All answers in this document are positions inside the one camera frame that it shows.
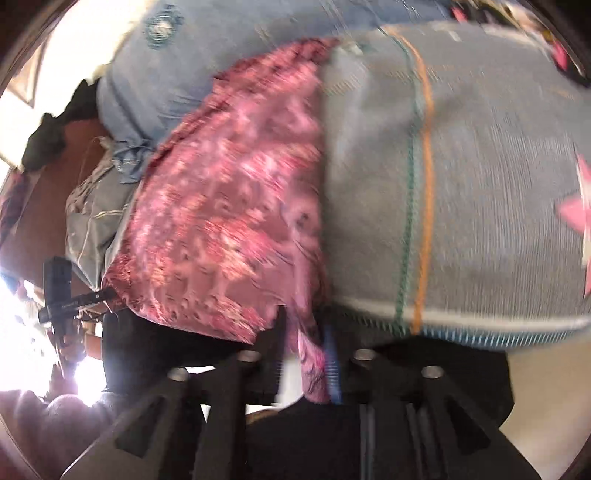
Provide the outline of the left hand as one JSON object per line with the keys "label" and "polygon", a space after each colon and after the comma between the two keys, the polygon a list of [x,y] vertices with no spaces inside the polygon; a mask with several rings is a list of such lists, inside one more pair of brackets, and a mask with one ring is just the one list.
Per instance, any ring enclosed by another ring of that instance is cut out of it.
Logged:
{"label": "left hand", "polygon": [[58,355],[58,363],[53,365],[47,396],[55,399],[61,395],[77,394],[74,379],[77,366],[86,357],[102,359],[102,338],[86,333],[84,329],[64,336],[50,331],[49,338]]}

